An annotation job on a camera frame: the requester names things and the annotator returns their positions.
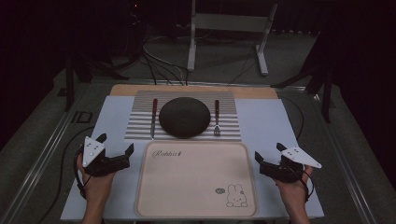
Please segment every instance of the human hand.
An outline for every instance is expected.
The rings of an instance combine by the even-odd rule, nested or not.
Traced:
[[[87,206],[82,223],[101,223],[105,205],[111,192],[111,185],[116,173],[94,177],[85,174],[82,167],[82,154],[78,155],[77,165],[82,173]]]
[[[313,167],[308,165],[305,166],[305,173],[302,177],[305,184],[313,171]],[[280,197],[282,198],[283,204],[285,204],[285,208],[290,216],[291,223],[309,223],[309,218],[305,211],[306,191],[303,183],[301,183],[300,181],[296,181],[294,183],[283,183],[275,179],[274,181],[279,188]]]

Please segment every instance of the wooden tabletop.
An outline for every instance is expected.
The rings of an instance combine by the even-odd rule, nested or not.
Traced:
[[[224,87],[224,86],[165,86],[117,84],[110,95],[136,95],[138,91],[231,91],[236,99],[277,99],[276,91],[267,87]]]

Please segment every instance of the metal stand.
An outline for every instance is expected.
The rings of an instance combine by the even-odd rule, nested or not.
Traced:
[[[264,58],[264,46],[271,31],[276,13],[277,4],[273,4],[268,17],[249,17],[220,14],[204,14],[195,12],[195,0],[191,4],[191,42],[187,68],[194,71],[195,64],[195,29],[230,30],[245,32],[262,32],[262,42],[256,46],[260,70],[263,76],[268,75],[267,64]]]

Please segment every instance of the white table surface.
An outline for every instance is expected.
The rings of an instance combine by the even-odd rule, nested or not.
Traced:
[[[131,144],[124,141],[124,134],[133,103],[133,96],[107,96],[104,102],[91,137],[96,138],[106,133],[107,140],[104,144],[106,156],[109,158],[123,155]],[[235,104],[242,142],[247,146],[251,160],[257,194],[258,211],[252,218],[288,217],[275,182],[259,173],[260,165],[254,160],[254,152],[258,151],[266,161],[278,164],[281,154],[276,149],[276,143],[281,143],[285,147],[297,146],[286,110],[278,99],[235,99]],[[134,208],[142,158],[148,142],[134,142],[134,154],[130,158],[131,167],[117,172],[106,204],[104,219],[141,219]],[[85,204],[75,181],[61,220],[81,220]],[[306,203],[306,211],[310,217],[324,216],[315,191]]]

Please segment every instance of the tray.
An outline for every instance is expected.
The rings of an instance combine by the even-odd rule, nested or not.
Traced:
[[[244,144],[152,141],[135,208],[149,218],[247,218],[256,213],[255,195]]]

